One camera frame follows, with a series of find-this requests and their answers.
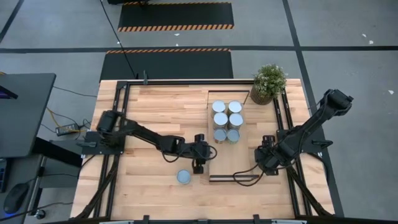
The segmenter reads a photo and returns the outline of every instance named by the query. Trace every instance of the potted plant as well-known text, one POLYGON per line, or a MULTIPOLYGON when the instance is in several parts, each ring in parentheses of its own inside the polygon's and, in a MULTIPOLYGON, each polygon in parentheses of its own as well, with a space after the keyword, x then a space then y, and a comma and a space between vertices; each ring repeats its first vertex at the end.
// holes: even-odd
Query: potted plant
POLYGON ((250 91, 250 98, 259 105, 271 102, 285 88, 286 78, 282 68, 273 65, 263 65, 254 74, 254 84, 250 91))

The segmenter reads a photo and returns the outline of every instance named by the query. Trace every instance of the plant pot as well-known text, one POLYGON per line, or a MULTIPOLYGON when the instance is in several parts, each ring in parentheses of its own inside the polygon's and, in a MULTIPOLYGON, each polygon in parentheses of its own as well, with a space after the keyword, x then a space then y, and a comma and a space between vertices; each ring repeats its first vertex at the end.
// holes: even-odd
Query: plant pot
POLYGON ((266 105, 274 99, 272 96, 262 96, 260 92, 253 86, 250 91, 250 98, 258 105, 266 105))

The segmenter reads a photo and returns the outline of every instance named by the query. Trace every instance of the green leaves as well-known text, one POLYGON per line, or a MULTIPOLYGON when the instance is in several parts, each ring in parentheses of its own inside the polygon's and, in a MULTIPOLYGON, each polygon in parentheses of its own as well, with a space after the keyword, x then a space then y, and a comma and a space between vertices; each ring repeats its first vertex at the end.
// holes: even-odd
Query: green leaves
POLYGON ((282 68, 273 65, 263 65, 254 74, 254 87, 261 96, 277 96, 286 86, 285 73, 282 68))

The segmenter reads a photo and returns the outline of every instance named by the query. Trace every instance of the orange and black striped tape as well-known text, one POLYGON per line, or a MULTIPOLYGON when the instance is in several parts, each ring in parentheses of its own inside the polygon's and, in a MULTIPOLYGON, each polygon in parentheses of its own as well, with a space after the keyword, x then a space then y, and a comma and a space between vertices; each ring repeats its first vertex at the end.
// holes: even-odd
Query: orange and black striped tape
MULTIPOLYGON (((124 50, 124 53, 155 53, 155 52, 207 52, 230 51, 230 49, 150 49, 150 50, 124 50)), ((120 54, 123 50, 109 50, 107 54, 120 54)))
MULTIPOLYGON (((148 3, 148 5, 159 5, 159 4, 231 4, 230 2, 158 2, 158 3, 148 3)), ((123 6, 139 4, 138 2, 127 2, 123 6)))
POLYGON ((143 31, 170 31, 170 30, 220 30, 233 29, 232 24, 215 25, 174 25, 174 26, 139 26, 139 27, 119 27, 118 32, 143 32, 143 31))

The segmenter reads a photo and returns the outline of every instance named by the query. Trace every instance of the wooden table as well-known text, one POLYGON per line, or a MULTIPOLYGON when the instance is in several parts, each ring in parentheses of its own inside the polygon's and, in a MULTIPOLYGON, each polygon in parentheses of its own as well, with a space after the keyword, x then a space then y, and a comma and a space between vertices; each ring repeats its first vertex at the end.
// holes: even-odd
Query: wooden table
MULTIPOLYGON (((112 108, 116 83, 116 80, 101 82, 92 129, 102 112, 112 108)), ((211 95, 209 91, 250 89, 251 85, 134 85, 129 93, 127 118, 160 134, 183 136, 187 142, 192 142, 194 135, 208 133, 207 106, 211 100, 223 97, 228 101, 241 97, 241 93, 220 96, 211 95)), ((294 125, 302 124, 309 118, 309 113, 300 80, 288 79, 286 92, 294 125)), ((280 107, 287 128, 282 103, 280 107)), ((261 144, 263 135, 275 135, 278 127, 273 103, 260 106, 249 97, 244 110, 248 152, 253 166, 253 150, 261 144)), ((302 154, 301 159, 308 188, 324 208, 333 213, 322 163, 306 154, 302 154)), ((79 214, 96 192, 102 161, 103 156, 96 156, 81 171, 71 217, 79 214)), ((204 174, 192 175, 188 185, 181 185, 176 173, 180 169, 192 172, 191 160, 179 159, 169 164, 154 146, 127 137, 119 163, 112 220, 142 220, 143 215, 150 215, 151 220, 252 219, 254 214, 259 214, 260 218, 294 217, 284 170, 280 170, 278 176, 264 176, 255 186, 242 187, 232 182, 209 183, 210 162, 207 162, 204 174)), ((260 174, 261 171, 257 168, 253 173, 260 174)), ((297 192, 303 214, 298 187, 297 192)), ((103 197, 102 215, 107 194, 105 192, 103 197)))

